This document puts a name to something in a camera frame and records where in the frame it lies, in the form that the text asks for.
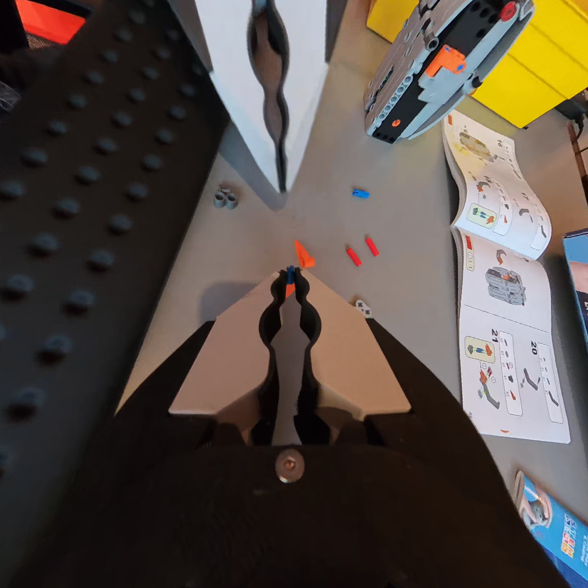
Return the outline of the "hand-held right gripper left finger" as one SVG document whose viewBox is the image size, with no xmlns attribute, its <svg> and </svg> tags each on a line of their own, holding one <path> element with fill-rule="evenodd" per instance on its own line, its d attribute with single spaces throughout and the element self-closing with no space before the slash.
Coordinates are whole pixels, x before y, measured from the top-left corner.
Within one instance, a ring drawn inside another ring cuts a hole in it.
<svg viewBox="0 0 588 588">
<path fill-rule="evenodd" d="M 232 424 L 254 445 L 270 445 L 280 393 L 272 343 L 282 327 L 281 306 L 278 271 L 221 313 L 169 413 Z"/>
</svg>

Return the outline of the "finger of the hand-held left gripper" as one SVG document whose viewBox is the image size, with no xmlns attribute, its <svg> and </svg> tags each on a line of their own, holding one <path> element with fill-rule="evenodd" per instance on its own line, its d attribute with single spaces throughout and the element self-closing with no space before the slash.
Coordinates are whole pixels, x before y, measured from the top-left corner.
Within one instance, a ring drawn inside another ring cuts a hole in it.
<svg viewBox="0 0 588 588">
<path fill-rule="evenodd" d="M 289 192 L 302 164 L 325 84 L 327 1 L 275 1 L 283 65 L 277 94 L 282 115 L 281 189 Z"/>
<path fill-rule="evenodd" d="M 277 151 L 265 119 L 265 93 L 254 71 L 253 1 L 195 1 L 211 61 L 210 78 L 254 161 L 280 193 Z"/>
</svg>

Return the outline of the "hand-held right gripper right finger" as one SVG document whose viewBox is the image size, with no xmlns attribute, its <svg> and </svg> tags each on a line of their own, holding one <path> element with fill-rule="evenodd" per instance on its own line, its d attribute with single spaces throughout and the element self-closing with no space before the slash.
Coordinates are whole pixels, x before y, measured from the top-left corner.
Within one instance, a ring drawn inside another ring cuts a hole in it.
<svg viewBox="0 0 588 588">
<path fill-rule="evenodd" d="M 304 351 L 295 429 L 303 445 L 329 445 L 345 424 L 407 414 L 408 398 L 365 318 L 308 270 L 296 268 Z"/>
</svg>

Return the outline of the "grey desk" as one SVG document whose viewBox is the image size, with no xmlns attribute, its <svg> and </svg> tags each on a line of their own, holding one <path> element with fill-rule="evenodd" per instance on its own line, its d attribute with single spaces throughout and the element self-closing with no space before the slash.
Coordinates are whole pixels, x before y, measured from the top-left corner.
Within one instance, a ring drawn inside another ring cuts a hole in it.
<svg viewBox="0 0 588 588">
<path fill-rule="evenodd" d="M 121 401 L 203 322 L 272 272 L 297 262 L 294 241 L 315 258 L 313 275 L 374 318 L 460 398 L 456 250 L 450 224 L 458 190 L 440 125 L 393 145 L 364 133 L 364 89 L 387 52 L 365 25 L 369 1 L 349 1 L 311 138 L 292 191 L 276 194 L 230 124 L 192 217 Z M 566 120 L 548 112 L 517 130 L 473 99 L 461 112 L 512 136 L 519 166 L 548 210 L 553 237 L 541 262 L 553 300 L 553 340 L 571 442 L 485 436 L 509 489 L 524 470 L 587 518 L 587 353 L 569 273 L 565 233 L 587 227 L 587 203 Z M 238 198 L 217 209 L 219 186 Z M 352 189 L 370 192 L 367 199 Z M 380 254 L 372 256 L 370 236 Z M 362 260 L 356 267 L 351 247 Z"/>
</svg>

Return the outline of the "grey black robot model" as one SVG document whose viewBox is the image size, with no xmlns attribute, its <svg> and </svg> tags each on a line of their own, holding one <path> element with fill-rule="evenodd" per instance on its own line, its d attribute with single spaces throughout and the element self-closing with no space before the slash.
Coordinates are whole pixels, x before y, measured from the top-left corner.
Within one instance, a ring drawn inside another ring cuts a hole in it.
<svg viewBox="0 0 588 588">
<path fill-rule="evenodd" d="M 364 93 L 364 128 L 413 139 L 479 88 L 523 33 L 533 1 L 419 1 Z"/>
</svg>

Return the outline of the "white instruction booklet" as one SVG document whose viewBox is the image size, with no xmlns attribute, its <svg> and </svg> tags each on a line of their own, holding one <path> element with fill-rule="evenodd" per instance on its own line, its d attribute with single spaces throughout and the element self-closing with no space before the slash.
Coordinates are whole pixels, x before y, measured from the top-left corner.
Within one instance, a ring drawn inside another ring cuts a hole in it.
<svg viewBox="0 0 588 588">
<path fill-rule="evenodd" d="M 459 191 L 462 407 L 482 435 L 569 444 L 552 339 L 552 293 L 538 259 L 552 237 L 515 143 L 453 110 L 442 122 Z"/>
</svg>

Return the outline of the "orange red object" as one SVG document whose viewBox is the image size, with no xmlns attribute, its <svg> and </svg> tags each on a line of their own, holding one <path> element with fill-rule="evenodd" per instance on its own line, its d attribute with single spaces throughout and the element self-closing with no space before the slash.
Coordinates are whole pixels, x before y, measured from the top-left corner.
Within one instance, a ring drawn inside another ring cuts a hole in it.
<svg viewBox="0 0 588 588">
<path fill-rule="evenodd" d="M 86 19 L 34 1 L 15 1 L 26 33 L 58 45 L 67 45 Z"/>
</svg>

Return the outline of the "black perforated panel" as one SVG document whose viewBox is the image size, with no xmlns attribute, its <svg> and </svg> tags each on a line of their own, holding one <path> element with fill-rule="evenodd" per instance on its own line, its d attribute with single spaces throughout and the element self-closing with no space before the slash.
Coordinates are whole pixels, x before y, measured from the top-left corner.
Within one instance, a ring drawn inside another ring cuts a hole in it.
<svg viewBox="0 0 588 588">
<path fill-rule="evenodd" d="M 122 393 L 228 116 L 171 1 L 107 1 L 1 121 L 1 577 Z"/>
</svg>

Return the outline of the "yellow plastic bin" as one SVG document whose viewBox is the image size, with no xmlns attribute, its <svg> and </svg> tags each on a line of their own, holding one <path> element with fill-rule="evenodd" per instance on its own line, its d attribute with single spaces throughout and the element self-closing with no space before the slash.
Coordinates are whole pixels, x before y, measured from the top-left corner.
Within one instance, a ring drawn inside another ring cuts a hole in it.
<svg viewBox="0 0 588 588">
<path fill-rule="evenodd" d="M 587 88 L 587 1 L 533 2 L 528 26 L 471 93 L 517 128 Z M 407 1 L 373 1 L 368 28 L 393 42 L 415 3 L 408 12 Z"/>
</svg>

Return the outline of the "blue robot kit box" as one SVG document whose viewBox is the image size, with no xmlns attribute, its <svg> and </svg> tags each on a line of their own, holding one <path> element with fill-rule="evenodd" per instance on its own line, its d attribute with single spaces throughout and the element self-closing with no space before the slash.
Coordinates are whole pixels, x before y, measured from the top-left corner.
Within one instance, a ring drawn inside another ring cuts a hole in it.
<svg viewBox="0 0 588 588">
<path fill-rule="evenodd" d="M 587 344 L 587 228 L 566 233 L 563 236 L 563 249 L 584 341 Z"/>
</svg>

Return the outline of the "small blue manual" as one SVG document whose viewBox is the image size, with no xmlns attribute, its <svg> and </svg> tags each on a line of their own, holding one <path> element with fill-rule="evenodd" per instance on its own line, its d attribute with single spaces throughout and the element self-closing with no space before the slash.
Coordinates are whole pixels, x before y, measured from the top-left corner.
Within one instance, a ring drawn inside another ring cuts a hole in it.
<svg viewBox="0 0 588 588">
<path fill-rule="evenodd" d="M 587 523 L 518 471 L 514 502 L 525 526 L 570 587 L 587 587 Z"/>
</svg>

